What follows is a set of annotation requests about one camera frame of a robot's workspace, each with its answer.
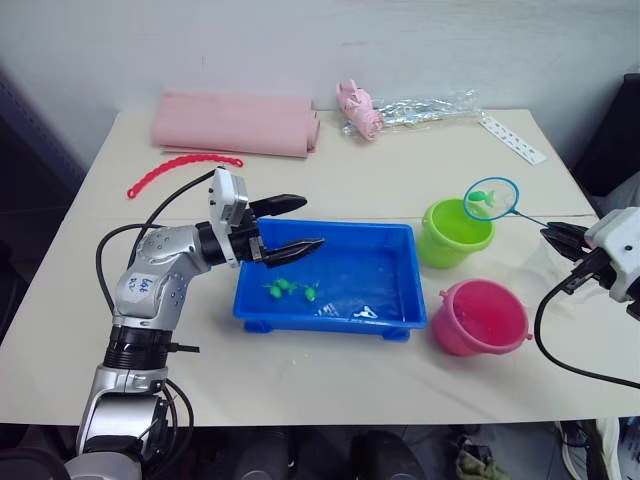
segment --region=red plastic chain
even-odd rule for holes
[[[244,162],[239,158],[223,157],[222,155],[216,155],[215,153],[194,153],[192,155],[183,155],[181,157],[174,158],[173,160],[169,160],[168,162],[165,162],[162,165],[151,170],[144,177],[142,177],[140,181],[138,181],[138,183],[127,190],[127,197],[133,200],[138,196],[138,194],[144,187],[146,187],[159,175],[162,175],[163,173],[168,172],[169,170],[172,170],[176,167],[181,167],[182,165],[188,165],[189,163],[197,162],[228,163],[229,165],[233,165],[235,167],[242,167],[244,165]]]

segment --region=table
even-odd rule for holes
[[[407,223],[419,231],[425,208],[460,196],[489,175],[515,180],[520,209],[545,221],[591,225],[589,204],[529,112],[492,112],[549,160],[532,167],[480,126],[438,127],[385,135],[362,144],[322,114],[317,152],[307,160],[240,155],[252,199],[282,192],[307,196],[291,218]],[[149,146],[152,116],[122,113],[67,214],[0,348],[0,422],[77,424],[102,361],[111,318],[94,272],[95,246],[112,228],[142,221],[170,192],[205,172],[183,167],[157,179],[131,201],[126,190],[171,158]],[[177,200],[167,225],[207,218],[206,186]],[[104,253],[113,289],[135,233],[115,238]],[[470,277],[511,288],[531,315],[570,263],[547,246],[538,227],[520,218],[497,224],[493,244],[461,266],[422,267],[429,314],[439,290]],[[313,332],[250,335],[232,318],[238,270],[226,266],[193,280],[175,341],[199,355],[169,357],[170,377],[190,396],[197,425],[437,424],[524,422],[636,414],[640,392],[565,372],[534,342],[508,356],[457,358],[430,331],[408,343],[379,337]],[[566,362],[637,379],[639,326],[624,306],[588,285],[548,309],[543,336]]]

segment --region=pink toy pig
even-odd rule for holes
[[[338,105],[356,129],[367,140],[373,141],[384,126],[382,114],[373,108],[371,95],[359,88],[356,82],[336,85]]]

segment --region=pink plastic bucket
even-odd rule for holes
[[[531,339],[520,301],[495,282],[465,280],[440,295],[444,303],[431,324],[436,339],[449,353],[501,355]]]

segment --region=blue tray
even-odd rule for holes
[[[260,219],[264,243],[276,248],[302,238],[324,237],[318,250],[269,269],[244,263],[233,306],[247,332],[273,329],[368,333],[406,341],[425,328],[413,232],[408,225]],[[277,278],[300,285],[275,299],[265,285]],[[316,290],[310,302],[304,287]]]

